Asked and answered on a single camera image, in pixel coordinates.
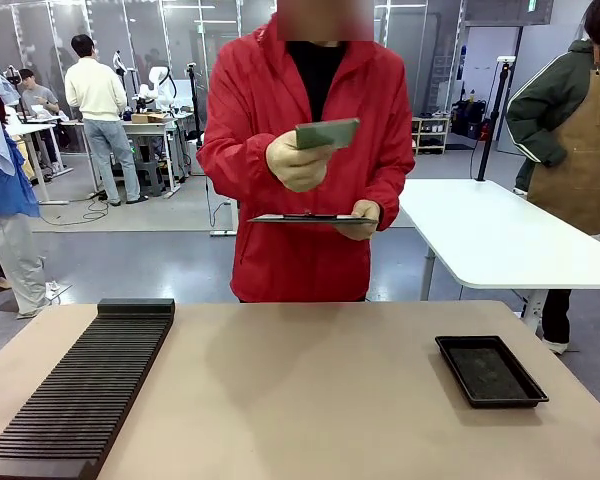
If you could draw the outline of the person's left hand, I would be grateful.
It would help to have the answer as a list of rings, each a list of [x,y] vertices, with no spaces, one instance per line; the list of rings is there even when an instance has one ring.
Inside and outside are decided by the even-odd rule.
[[[351,216],[365,219],[367,223],[336,224],[334,228],[351,240],[369,240],[377,230],[381,208],[374,201],[362,199],[357,201],[353,206]]]

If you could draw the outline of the person's right hand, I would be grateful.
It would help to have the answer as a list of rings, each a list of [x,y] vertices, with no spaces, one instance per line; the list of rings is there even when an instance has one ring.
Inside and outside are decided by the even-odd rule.
[[[324,181],[333,153],[331,146],[300,150],[296,131],[291,130],[269,144],[266,162],[269,170],[287,189],[303,193]]]

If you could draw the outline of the green PCB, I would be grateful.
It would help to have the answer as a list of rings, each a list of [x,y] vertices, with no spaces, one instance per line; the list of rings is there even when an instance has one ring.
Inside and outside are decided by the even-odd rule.
[[[300,124],[295,127],[296,148],[299,150],[331,146],[347,148],[360,125],[357,118]]]

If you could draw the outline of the red-sleeved right forearm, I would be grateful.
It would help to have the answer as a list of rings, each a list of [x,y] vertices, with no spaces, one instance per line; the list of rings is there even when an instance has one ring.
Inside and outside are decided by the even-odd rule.
[[[217,193],[247,202],[268,202],[282,190],[266,161],[271,134],[240,139],[232,132],[208,128],[197,159]]]

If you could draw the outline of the black slotted PCB rack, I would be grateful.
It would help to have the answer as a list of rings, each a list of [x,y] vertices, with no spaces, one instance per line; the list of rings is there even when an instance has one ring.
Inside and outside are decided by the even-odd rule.
[[[103,299],[0,434],[0,480],[96,480],[171,329],[172,299]]]

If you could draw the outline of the wooden shoe shelf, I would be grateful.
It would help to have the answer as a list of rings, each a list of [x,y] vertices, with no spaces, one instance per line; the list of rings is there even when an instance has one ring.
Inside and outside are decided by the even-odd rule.
[[[448,115],[414,117],[412,149],[415,155],[444,154],[451,119]]]

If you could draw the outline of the white background workbench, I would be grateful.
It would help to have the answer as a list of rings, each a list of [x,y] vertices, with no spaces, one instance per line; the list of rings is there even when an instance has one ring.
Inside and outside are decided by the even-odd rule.
[[[193,153],[187,141],[190,117],[191,114],[176,114],[162,124],[123,122],[135,163],[158,163],[164,181],[163,198],[176,194],[193,174]]]

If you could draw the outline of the white rounded table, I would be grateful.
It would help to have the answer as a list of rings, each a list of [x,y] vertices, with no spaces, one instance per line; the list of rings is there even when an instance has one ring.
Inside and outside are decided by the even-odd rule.
[[[411,179],[399,201],[428,246],[423,301],[435,263],[464,287],[525,293],[531,330],[548,291],[600,290],[600,241],[492,181]]]

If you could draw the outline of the grey step stool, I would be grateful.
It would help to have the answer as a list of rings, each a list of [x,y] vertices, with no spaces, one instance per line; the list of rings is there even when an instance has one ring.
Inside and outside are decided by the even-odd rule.
[[[137,161],[135,165],[141,193],[152,197],[161,196],[164,190],[164,181],[158,163],[156,161]]]

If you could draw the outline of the black equipment cases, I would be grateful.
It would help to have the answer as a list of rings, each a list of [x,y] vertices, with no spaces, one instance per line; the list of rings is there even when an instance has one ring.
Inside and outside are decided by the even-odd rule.
[[[487,103],[485,100],[459,100],[452,105],[451,132],[478,140],[481,136]]]

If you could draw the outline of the black plastic tray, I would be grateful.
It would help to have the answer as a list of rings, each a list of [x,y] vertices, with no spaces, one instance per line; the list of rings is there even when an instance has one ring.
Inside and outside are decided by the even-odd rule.
[[[472,408],[533,409],[549,401],[499,336],[436,336],[435,342]]]

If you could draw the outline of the man in cream sweater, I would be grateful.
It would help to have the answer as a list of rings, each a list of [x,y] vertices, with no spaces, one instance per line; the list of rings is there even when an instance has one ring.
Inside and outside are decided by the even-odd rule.
[[[66,72],[65,97],[68,105],[82,115],[84,132],[108,203],[116,207],[121,205],[111,157],[115,157],[122,167],[126,203],[144,202],[148,197],[141,193],[131,146],[120,118],[127,105],[124,87],[112,68],[97,60],[91,37],[76,35],[71,39],[71,46],[78,61]]]

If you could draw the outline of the person in brown apron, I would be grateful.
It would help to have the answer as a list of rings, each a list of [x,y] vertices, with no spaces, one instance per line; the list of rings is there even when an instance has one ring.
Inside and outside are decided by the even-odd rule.
[[[525,156],[514,190],[590,235],[600,235],[600,0],[571,43],[509,100],[506,122]]]

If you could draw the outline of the white background desk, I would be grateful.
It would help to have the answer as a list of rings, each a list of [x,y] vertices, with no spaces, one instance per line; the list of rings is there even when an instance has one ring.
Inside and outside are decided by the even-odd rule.
[[[19,136],[21,137],[27,147],[27,151],[29,154],[29,163],[31,164],[31,166],[34,169],[34,172],[36,174],[36,179],[38,180],[38,186],[40,188],[41,191],[41,197],[38,200],[38,204],[41,206],[67,206],[70,201],[69,200],[64,200],[64,199],[52,199],[49,196],[47,187],[46,187],[46,183],[44,181],[44,174],[42,171],[42,168],[40,166],[40,161],[38,158],[38,155],[36,153],[34,144],[33,144],[33,139],[36,139],[36,141],[38,142],[38,145],[41,149],[41,154],[42,154],[42,158],[48,162],[51,163],[51,159],[50,156],[48,154],[48,150],[46,149],[46,144],[44,143],[42,137],[41,137],[41,132],[42,131],[52,131],[53,130],[53,125],[50,123],[21,123],[21,124],[10,124],[6,126],[6,132],[10,135],[10,136]],[[62,161],[62,157],[58,148],[58,144],[57,141],[55,139],[55,136],[53,135],[53,133],[50,133],[52,142],[53,142],[53,149],[55,151],[55,155],[56,155],[56,159],[58,162],[58,170],[55,171],[51,177],[52,178],[56,178],[56,177],[60,177],[60,176],[64,176],[66,174],[69,174],[73,171],[73,168],[70,167],[66,167]]]

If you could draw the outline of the person in blue shirt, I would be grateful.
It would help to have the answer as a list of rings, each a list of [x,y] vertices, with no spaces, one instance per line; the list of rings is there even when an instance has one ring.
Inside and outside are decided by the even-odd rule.
[[[32,319],[50,305],[43,260],[29,225],[39,203],[23,170],[24,158],[6,131],[5,107],[19,99],[0,72],[0,265],[14,293],[20,319]]]

